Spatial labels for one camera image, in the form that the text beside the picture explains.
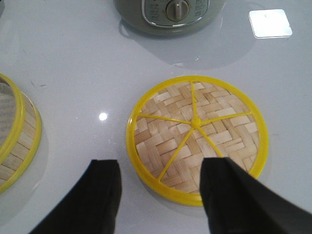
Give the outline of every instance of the electric pressure cooker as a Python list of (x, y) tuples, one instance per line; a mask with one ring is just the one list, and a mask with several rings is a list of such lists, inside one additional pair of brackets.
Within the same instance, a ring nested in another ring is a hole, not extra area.
[(115, 0), (124, 21), (156, 35), (193, 32), (212, 21), (226, 0)]

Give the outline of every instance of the yellow rim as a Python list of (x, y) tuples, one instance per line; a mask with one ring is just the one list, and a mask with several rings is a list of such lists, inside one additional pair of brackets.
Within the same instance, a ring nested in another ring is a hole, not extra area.
[[(145, 168), (144, 164), (141, 162), (139, 155), (137, 153), (137, 149), (136, 149), (136, 145), (135, 145), (135, 126), (136, 126), (136, 122), (137, 122), (137, 117), (138, 116), (143, 116), (143, 114), (140, 114), (140, 110), (142, 109), (142, 107), (145, 105), (145, 103), (158, 91), (177, 84), (177, 83), (181, 83), (181, 82), (190, 82), (190, 84), (192, 84), (192, 82), (206, 82), (206, 83), (211, 83), (217, 86), (220, 86), (228, 91), (230, 91), (231, 93), (233, 93), (234, 95), (236, 95), (237, 97), (239, 97), (241, 99), (242, 102), (244, 102), (244, 104), (250, 109), (250, 112), (248, 113), (243, 113), (244, 115), (253, 115), (257, 126), (258, 126), (258, 133), (259, 133), (259, 148), (258, 148), (258, 152), (257, 152), (257, 158), (252, 166), (252, 168), (249, 171), (249, 174), (252, 175), (253, 177), (258, 177), (265, 165), (266, 162), (266, 158), (268, 155), (268, 149), (269, 149), (269, 139), (268, 139), (268, 132), (267, 132), (267, 128), (264, 122), (264, 119), (261, 115), (261, 113), (259, 112), (258, 108), (256, 107), (256, 105), (244, 94), (242, 93), (240, 90), (238, 90), (237, 88), (235, 88), (234, 86), (223, 82), (221, 80), (215, 79), (215, 78), (210, 78), (210, 77), (204, 77), (204, 76), (184, 76), (184, 77), (177, 77), (174, 79), (170, 79), (167, 80), (163, 83), (158, 84), (157, 86), (155, 86), (154, 88), (152, 88), (151, 90), (149, 90), (143, 97), (141, 97), (141, 99), (137, 102), (137, 104), (135, 105), (129, 120), (128, 120), (128, 124), (127, 124), (127, 132), (126, 132), (126, 143), (127, 143), (127, 149), (128, 149), (128, 153), (129, 153), (129, 158), (137, 172), (137, 174), (139, 175), (139, 177), (151, 188), (153, 189), (155, 192), (157, 192), (158, 194), (160, 194), (161, 196), (172, 200), (174, 202), (183, 204), (183, 205), (190, 205), (190, 206), (202, 206), (202, 200), (201, 200), (201, 196), (199, 194), (189, 194), (189, 193), (185, 193), (185, 192), (181, 192), (178, 190), (174, 190), (173, 188), (170, 188), (164, 184), (162, 184), (160, 182), (159, 178), (155, 178), (153, 177), (150, 172)], [(219, 156), (222, 156), (222, 154), (220, 154), (220, 152), (218, 152), (219, 150), (217, 150), (217, 154)]]
[(11, 131), (0, 147), (0, 163), (3, 163), (11, 153), (23, 131), (26, 118), (26, 107), (24, 97), (17, 85), (3, 74), (0, 74), (0, 78), (11, 87), (16, 103), (15, 117), (12, 123)]
[[(18, 89), (17, 85), (14, 84), (8, 77), (0, 74), (0, 78), (3, 79), (11, 87), (15, 100), (16, 100), (16, 116), (13, 120), (11, 132), (8, 135), (5, 142), (3, 143), (3, 145), (0, 147), (0, 163), (3, 163), (5, 159), (8, 157), (8, 155), (11, 153), (12, 149), (16, 145), (23, 131), (25, 118), (26, 118), (26, 107), (25, 107), (24, 97), (27, 98), (27, 96), (24, 95)], [(3, 183), (0, 186), (0, 193), (8, 189), (12, 184), (14, 184), (20, 178), (20, 176), (24, 173), (24, 171), (27, 169), (27, 167), (33, 160), (33, 157), (38, 149), (40, 138), (41, 138), (41, 128), (42, 128), (41, 117), (35, 105), (32, 102), (31, 104), (34, 108), (35, 119), (36, 119), (36, 129), (35, 129), (35, 135), (34, 135), (32, 145), (23, 163), (13, 173), (13, 175), (5, 183)]]

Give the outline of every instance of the bamboo steamer basket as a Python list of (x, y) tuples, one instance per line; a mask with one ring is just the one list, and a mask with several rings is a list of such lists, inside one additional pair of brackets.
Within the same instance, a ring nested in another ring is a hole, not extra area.
[(0, 74), (0, 193), (31, 163), (41, 137), (41, 118), (31, 100)]
[(205, 157), (230, 157), (257, 178), (269, 139), (256, 105), (215, 78), (184, 76), (148, 91), (127, 124), (127, 149), (139, 177), (161, 196), (202, 206), (200, 167)]

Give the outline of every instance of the woven bamboo base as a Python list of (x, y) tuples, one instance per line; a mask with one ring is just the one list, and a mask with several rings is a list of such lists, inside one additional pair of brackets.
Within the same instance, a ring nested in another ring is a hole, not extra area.
[[(4, 79), (0, 79), (0, 82), (2, 86), (8, 86)], [(0, 145), (0, 192), (12, 185), (27, 168), (38, 147), (41, 133), (41, 120), (36, 108), (26, 95), (17, 89), (15, 92), (18, 94), (15, 97), (11, 96), (13, 93), (0, 97), (3, 101), (0, 113), (5, 113), (6, 120), (0, 122), (6, 130), (1, 138), (7, 137)]]
[(136, 115), (137, 156), (150, 175), (176, 191), (199, 194), (204, 157), (230, 157), (249, 172), (259, 131), (237, 95), (209, 82), (176, 82), (157, 90)]

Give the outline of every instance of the glossy white surface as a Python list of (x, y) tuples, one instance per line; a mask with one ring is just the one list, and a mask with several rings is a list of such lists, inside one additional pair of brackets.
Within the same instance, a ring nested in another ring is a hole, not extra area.
[[(289, 38), (254, 37), (249, 12), (266, 9), (285, 11)], [(124, 25), (112, 0), (6, 0), (0, 72), (36, 104), (43, 132), (28, 170), (0, 195), (0, 233), (28, 233), (93, 158), (120, 163), (116, 234), (209, 233), (202, 208), (171, 203), (142, 184), (125, 146), (138, 99), (182, 75), (224, 80), (254, 101), (270, 136), (259, 180), (312, 212), (311, 11), (310, 0), (228, 1), (203, 30), (157, 38)]]

